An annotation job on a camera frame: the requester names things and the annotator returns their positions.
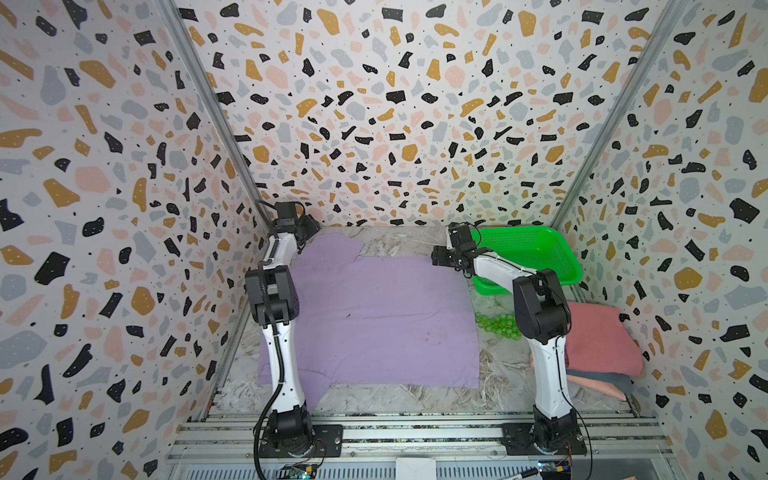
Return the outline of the lilac t-shirt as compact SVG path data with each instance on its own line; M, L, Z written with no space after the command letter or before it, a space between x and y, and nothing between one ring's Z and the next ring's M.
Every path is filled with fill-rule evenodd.
M360 240L316 237L290 272L309 409L334 385L479 386L479 342L462 274L427 256L375 257Z

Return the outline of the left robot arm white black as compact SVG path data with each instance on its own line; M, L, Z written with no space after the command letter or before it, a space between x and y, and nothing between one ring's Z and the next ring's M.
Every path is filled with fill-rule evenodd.
M262 411L257 452L298 457L311 450L314 431L300 384L294 327L300 302L290 264L320 227L310 215L276 220L265 257L245 275L251 315L266 341L272 394Z

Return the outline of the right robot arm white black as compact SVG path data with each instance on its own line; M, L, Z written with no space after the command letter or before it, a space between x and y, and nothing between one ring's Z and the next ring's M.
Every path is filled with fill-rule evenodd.
M515 322L529 344L535 369L533 425L527 443L543 453L557 453L580 431L565 366L572 317L556 273L526 269L487 248L436 246L431 261L469 277L485 278L512 293Z

